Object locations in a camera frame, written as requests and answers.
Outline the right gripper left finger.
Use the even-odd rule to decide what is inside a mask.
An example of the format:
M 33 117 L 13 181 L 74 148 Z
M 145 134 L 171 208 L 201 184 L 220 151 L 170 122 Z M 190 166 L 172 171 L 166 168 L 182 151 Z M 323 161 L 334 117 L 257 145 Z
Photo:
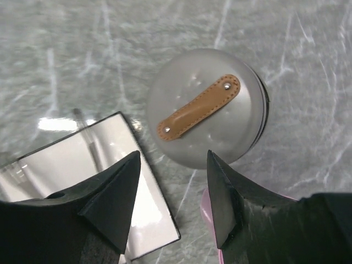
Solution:
M 1 263 L 79 263 L 90 235 L 124 254 L 140 171 L 133 151 L 47 198 L 1 202 Z

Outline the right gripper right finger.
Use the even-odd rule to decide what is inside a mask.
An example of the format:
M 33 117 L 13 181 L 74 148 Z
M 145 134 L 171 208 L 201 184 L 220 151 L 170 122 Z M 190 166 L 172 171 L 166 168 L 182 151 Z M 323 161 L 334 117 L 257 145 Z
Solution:
M 351 194 L 300 200 L 272 192 L 207 154 L 217 248 L 224 263 L 351 263 Z

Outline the pink lid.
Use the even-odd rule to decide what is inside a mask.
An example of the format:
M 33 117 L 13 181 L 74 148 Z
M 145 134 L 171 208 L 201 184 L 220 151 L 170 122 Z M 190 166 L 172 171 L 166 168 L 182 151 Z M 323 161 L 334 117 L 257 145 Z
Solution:
M 218 253 L 218 262 L 219 264 L 224 264 L 223 253 L 222 250 L 218 248 L 217 239 L 216 239 L 216 230 L 213 221 L 212 208 L 211 208 L 211 199 L 209 195 L 208 188 L 206 188 L 202 194 L 201 203 L 200 203 L 200 212 L 203 221 L 205 222 L 208 230 L 212 234 L 212 237 L 215 242 L 215 246 L 217 248 Z

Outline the metal tongs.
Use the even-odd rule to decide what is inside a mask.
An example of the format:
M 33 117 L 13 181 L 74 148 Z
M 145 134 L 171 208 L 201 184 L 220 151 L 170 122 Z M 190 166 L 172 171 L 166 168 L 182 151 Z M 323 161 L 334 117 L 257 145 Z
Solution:
M 1 153 L 1 200 L 44 199 L 103 171 L 98 139 L 82 111 L 73 109 L 76 132 L 16 158 Z

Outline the grey lid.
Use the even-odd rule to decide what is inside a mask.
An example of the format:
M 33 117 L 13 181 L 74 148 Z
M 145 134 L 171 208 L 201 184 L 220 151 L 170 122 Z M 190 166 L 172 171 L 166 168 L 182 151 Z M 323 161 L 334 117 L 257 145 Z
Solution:
M 248 152 L 262 107 L 248 64 L 218 49 L 198 48 L 162 67 L 149 90 L 146 113 L 151 136 L 167 157 L 205 169 L 208 151 L 227 163 Z

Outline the grey cylindrical container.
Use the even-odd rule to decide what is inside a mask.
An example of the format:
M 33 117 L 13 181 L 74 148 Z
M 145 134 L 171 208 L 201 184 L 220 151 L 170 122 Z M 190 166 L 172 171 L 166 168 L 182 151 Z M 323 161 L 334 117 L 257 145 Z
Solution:
M 268 122 L 268 118 L 270 116 L 270 96 L 268 93 L 267 85 L 264 82 L 263 78 L 261 78 L 258 75 L 258 73 L 254 70 L 253 67 L 249 66 L 249 68 L 251 69 L 254 76 L 256 77 L 258 85 L 260 87 L 263 107 L 262 107 L 262 120 L 261 120 L 260 128 L 258 130 L 258 133 L 257 133 L 253 143 L 249 147 L 248 151 L 250 151 L 258 143 L 258 141 L 262 137 L 262 135 L 265 131 L 267 122 Z

